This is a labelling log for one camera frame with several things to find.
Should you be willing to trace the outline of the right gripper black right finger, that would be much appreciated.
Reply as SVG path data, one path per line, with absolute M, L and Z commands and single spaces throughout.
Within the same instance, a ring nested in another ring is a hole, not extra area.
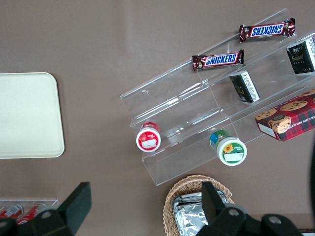
M 202 183 L 202 208 L 208 225 L 200 236 L 243 236 L 246 214 L 235 204 L 224 204 L 211 182 Z

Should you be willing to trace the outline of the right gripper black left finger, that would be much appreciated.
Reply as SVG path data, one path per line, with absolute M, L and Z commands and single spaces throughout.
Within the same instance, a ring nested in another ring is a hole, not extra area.
M 43 211 L 31 221 L 33 235 L 74 236 L 91 207 L 91 184 L 82 182 L 57 209 Z

